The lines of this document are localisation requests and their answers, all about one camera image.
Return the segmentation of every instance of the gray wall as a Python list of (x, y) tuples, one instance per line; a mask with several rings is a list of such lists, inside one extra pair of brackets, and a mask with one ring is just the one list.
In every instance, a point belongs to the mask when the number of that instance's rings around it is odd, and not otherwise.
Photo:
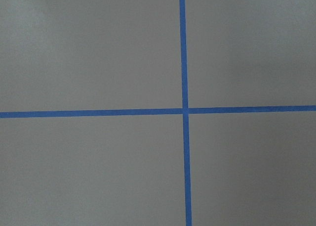
[[(316, 0), (186, 0), (190, 107), (316, 104)], [(179, 0), (0, 0), (0, 112), (181, 108)], [(316, 113), (190, 115), (194, 226), (316, 225)], [(0, 119), (0, 225), (184, 226), (181, 115)]]

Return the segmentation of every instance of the vertical blue tape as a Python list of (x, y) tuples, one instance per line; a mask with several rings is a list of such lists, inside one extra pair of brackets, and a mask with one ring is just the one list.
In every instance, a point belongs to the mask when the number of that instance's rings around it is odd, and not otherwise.
[(183, 118), (183, 152), (184, 152), (186, 226), (192, 226), (190, 138), (189, 138), (189, 98), (188, 98), (188, 67), (187, 67), (187, 35), (186, 35), (185, 0), (179, 0), (179, 6), (180, 6), (182, 109), (183, 109), (182, 118)]

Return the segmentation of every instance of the blue line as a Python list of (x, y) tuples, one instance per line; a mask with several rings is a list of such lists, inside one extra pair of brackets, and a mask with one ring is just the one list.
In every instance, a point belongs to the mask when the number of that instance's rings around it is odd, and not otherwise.
[(285, 111), (316, 111), (316, 106), (246, 106), (246, 107), (210, 107), (210, 108), (190, 108), (189, 109), (190, 114), (285, 112)]
[(0, 112), (0, 118), (75, 117), (75, 116), (135, 116), (135, 115), (172, 115), (172, 114), (182, 114), (182, 108)]
[(189, 98), (188, 98), (188, 67), (187, 67), (187, 35), (186, 35), (185, 0), (179, 0), (179, 6), (180, 6), (180, 40), (181, 40), (182, 108), (183, 108), (182, 118), (183, 118), (183, 153), (184, 153), (186, 226), (192, 226), (190, 138), (189, 138)]

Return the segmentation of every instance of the blue tape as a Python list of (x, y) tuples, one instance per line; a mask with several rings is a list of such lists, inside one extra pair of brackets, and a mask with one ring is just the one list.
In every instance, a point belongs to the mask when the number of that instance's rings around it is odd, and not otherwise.
[(182, 108), (0, 112), (0, 118), (75, 117), (75, 116), (135, 116), (135, 115), (170, 115), (170, 114), (182, 114)]
[(247, 112), (285, 112), (285, 111), (316, 111), (316, 106), (248, 106), (248, 107), (210, 107), (190, 108), (190, 114), (211, 113), (247, 113)]
[(188, 67), (187, 67), (187, 35), (185, 0), (180, 5), (180, 40), (181, 40), (181, 75), (182, 75), (182, 108), (183, 108), (183, 153), (184, 153), (184, 184), (186, 202), (186, 226), (192, 226), (191, 210), (191, 174), (190, 174), (190, 138), (189, 138), (189, 98), (188, 98)]

